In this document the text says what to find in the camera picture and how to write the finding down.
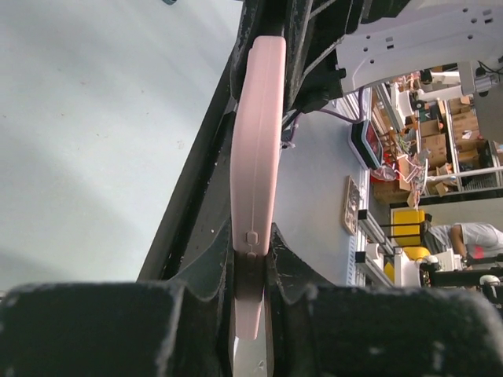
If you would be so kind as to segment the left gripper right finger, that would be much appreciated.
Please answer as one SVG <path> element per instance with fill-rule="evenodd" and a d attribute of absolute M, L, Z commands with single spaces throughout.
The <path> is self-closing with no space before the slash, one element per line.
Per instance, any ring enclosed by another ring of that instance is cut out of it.
<path fill-rule="evenodd" d="M 271 376 L 502 373 L 502 319 L 481 294 L 336 286 L 293 253 L 278 228 L 266 271 Z"/>

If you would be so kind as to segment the pink phone case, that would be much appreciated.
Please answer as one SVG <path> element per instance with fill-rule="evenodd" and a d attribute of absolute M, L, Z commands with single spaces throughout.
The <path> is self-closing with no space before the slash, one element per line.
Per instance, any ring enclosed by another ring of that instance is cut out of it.
<path fill-rule="evenodd" d="M 255 339 L 281 149 L 286 41 L 259 36 L 248 54 L 230 156 L 235 334 Z"/>

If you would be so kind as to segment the red tablet device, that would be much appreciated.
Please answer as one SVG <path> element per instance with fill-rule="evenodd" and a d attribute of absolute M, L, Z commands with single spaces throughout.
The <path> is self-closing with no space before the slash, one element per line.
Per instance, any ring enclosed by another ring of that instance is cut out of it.
<path fill-rule="evenodd" d="M 384 148 L 369 120 L 351 126 L 349 145 L 364 169 L 376 170 L 381 167 Z"/>

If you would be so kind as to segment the person in grey shirt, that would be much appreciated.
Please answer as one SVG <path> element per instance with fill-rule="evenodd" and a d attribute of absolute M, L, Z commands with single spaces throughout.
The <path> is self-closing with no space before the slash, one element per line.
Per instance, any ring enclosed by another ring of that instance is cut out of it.
<path fill-rule="evenodd" d="M 423 245 L 431 254 L 451 249 L 462 258 L 487 261 L 502 253 L 502 231 L 483 222 L 424 225 Z"/>

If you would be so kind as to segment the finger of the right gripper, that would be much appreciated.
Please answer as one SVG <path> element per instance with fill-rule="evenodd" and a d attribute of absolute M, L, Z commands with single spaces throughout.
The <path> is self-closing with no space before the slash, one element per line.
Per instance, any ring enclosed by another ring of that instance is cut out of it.
<path fill-rule="evenodd" d="M 336 47 L 361 18 L 360 1 L 287 2 L 284 112 L 343 96 L 346 70 L 336 68 Z"/>
<path fill-rule="evenodd" d="M 270 14 L 274 14 L 272 3 L 273 1 L 267 0 L 243 1 L 229 74 L 230 92 L 236 101 L 240 100 L 243 90 L 249 51 L 259 36 L 269 33 L 272 23 Z"/>

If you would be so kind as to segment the yellow chair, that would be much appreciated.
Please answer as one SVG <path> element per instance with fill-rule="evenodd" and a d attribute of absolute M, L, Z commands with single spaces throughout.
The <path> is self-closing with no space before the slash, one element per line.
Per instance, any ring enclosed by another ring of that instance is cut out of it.
<path fill-rule="evenodd" d="M 394 245 L 392 262 L 386 262 L 384 272 L 396 287 L 419 287 L 420 264 L 428 250 L 421 246 L 420 224 L 425 220 L 423 210 L 401 209 L 391 212 L 387 228 Z"/>

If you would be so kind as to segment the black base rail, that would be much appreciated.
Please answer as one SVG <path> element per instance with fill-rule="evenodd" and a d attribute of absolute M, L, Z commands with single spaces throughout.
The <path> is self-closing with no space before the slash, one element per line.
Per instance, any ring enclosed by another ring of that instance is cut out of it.
<path fill-rule="evenodd" d="M 138 274 L 139 281 L 168 280 L 180 269 L 229 129 L 230 71 L 228 60 Z"/>

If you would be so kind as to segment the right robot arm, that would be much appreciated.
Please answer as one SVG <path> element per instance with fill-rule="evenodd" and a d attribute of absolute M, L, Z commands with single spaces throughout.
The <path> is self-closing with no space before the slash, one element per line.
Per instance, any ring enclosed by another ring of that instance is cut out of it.
<path fill-rule="evenodd" d="M 286 41 L 283 109 L 422 68 L 502 55 L 499 1 L 246 1 L 230 64 L 239 98 L 256 38 Z"/>

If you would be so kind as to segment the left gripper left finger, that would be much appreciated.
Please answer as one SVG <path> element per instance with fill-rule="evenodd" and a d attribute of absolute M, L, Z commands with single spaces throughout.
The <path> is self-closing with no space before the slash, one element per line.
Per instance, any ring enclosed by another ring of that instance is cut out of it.
<path fill-rule="evenodd" d="M 229 376 L 230 226 L 167 281 L 29 284 L 1 303 L 4 376 Z"/>

